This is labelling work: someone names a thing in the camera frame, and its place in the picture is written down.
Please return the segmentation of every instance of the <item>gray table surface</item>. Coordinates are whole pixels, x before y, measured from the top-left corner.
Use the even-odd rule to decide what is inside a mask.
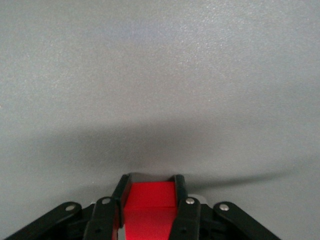
[[[320,238],[320,1],[0,1],[0,238],[184,174]]]

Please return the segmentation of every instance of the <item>metal screw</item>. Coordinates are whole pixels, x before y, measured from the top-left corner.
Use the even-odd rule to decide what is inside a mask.
[[[219,208],[222,210],[222,211],[228,211],[230,208],[228,207],[228,205],[226,204],[220,204]]]
[[[188,197],[188,198],[185,200],[185,202],[186,202],[187,204],[194,204],[194,203],[195,203],[195,200],[194,200],[193,198],[191,198],[191,197]]]
[[[110,201],[111,201],[110,198],[107,197],[107,198],[103,199],[101,203],[102,204],[108,204],[108,203],[110,203]]]
[[[69,205],[65,208],[66,211],[72,211],[73,209],[75,209],[76,206],[75,205]]]

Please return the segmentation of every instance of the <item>screw head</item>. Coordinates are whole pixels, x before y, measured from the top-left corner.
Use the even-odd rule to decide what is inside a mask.
[[[65,208],[66,211],[72,211],[73,209],[75,209],[76,206],[75,205],[69,205]]]
[[[185,200],[185,202],[186,202],[187,204],[194,204],[194,203],[195,203],[195,200],[194,200],[193,198],[191,198],[191,197],[188,197],[188,198]]]
[[[108,204],[108,203],[110,203],[110,201],[111,201],[111,199],[109,197],[107,197],[107,198],[103,199],[101,203]]]
[[[228,211],[230,208],[228,205],[226,204],[220,204],[219,208],[222,210],[222,211]]]

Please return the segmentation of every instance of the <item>gray surface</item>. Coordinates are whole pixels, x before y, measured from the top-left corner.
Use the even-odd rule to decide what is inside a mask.
[[[320,236],[320,4],[1,1],[0,238],[121,174]]]

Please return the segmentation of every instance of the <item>red block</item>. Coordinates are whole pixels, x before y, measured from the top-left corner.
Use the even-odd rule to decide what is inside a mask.
[[[177,216],[175,183],[133,183],[124,207],[126,240],[168,240]]]

